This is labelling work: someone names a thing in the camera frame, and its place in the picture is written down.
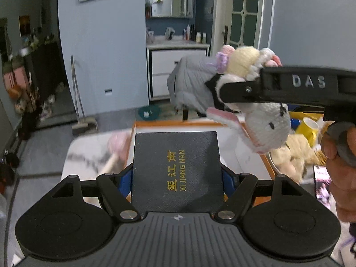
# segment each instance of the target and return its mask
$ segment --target yellow cup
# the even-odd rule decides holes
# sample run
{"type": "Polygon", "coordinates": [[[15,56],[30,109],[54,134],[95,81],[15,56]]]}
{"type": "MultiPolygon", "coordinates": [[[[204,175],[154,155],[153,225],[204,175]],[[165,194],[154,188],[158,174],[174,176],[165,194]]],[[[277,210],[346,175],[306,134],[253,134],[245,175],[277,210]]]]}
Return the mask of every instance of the yellow cup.
{"type": "Polygon", "coordinates": [[[301,124],[298,126],[295,133],[305,136],[308,140],[309,145],[312,147],[316,143],[316,139],[318,137],[319,126],[318,124],[312,120],[311,118],[305,117],[303,118],[301,124]]]}

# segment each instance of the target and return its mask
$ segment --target smartphone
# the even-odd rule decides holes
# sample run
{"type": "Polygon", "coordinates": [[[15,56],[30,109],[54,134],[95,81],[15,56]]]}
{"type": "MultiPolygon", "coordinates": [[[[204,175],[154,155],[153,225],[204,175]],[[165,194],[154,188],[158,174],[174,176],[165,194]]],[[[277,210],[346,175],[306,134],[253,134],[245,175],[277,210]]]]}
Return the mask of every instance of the smartphone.
{"type": "Polygon", "coordinates": [[[331,179],[326,167],[314,166],[315,196],[319,202],[330,210],[331,179]]]}

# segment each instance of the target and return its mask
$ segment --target finger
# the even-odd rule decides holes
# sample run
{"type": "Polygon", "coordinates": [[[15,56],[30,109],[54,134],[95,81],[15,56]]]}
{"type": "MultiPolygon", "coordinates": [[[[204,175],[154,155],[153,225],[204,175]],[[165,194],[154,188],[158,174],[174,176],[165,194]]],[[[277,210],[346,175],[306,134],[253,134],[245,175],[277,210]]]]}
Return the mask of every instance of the finger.
{"type": "Polygon", "coordinates": [[[352,151],[352,153],[356,156],[356,127],[351,127],[348,130],[348,147],[352,151]]]}
{"type": "Polygon", "coordinates": [[[326,155],[328,159],[334,159],[338,153],[334,140],[328,134],[323,135],[321,147],[323,154],[326,155]]]}
{"type": "Polygon", "coordinates": [[[345,161],[336,156],[326,160],[326,169],[332,182],[341,190],[356,189],[356,169],[350,167],[345,161]]]}
{"type": "Polygon", "coordinates": [[[338,218],[342,222],[356,222],[356,212],[355,211],[348,211],[344,208],[339,207],[336,205],[336,212],[338,214],[338,218]]]}
{"type": "Polygon", "coordinates": [[[330,192],[340,208],[356,211],[356,191],[341,190],[334,183],[330,184],[330,192]]]}

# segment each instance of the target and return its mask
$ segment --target gray cloth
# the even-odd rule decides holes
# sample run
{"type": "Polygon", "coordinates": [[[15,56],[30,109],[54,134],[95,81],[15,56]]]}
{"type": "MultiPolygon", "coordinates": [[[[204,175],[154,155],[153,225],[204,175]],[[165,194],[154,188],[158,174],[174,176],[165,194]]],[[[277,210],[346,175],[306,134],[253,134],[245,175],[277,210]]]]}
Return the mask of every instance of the gray cloth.
{"type": "Polygon", "coordinates": [[[211,91],[205,85],[216,74],[212,57],[183,57],[167,79],[170,102],[176,109],[187,107],[205,113],[214,107],[211,91]]]}

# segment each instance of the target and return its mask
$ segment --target crocheted toy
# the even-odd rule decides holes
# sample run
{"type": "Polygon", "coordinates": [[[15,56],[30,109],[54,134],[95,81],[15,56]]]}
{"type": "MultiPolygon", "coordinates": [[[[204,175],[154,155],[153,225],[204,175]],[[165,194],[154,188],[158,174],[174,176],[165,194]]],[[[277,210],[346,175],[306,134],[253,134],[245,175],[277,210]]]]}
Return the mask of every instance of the crocheted toy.
{"type": "MultiPolygon", "coordinates": [[[[253,47],[241,47],[231,51],[225,45],[217,57],[217,69],[223,71],[216,84],[220,99],[220,89],[225,83],[252,81],[259,77],[262,67],[282,66],[278,56],[271,49],[257,50],[253,47]]],[[[237,116],[226,111],[208,108],[206,114],[217,122],[228,125],[238,131],[254,152],[266,153],[281,147],[289,135],[291,120],[288,107],[281,103],[224,103],[228,108],[241,111],[245,115],[245,128],[237,116]]]]}

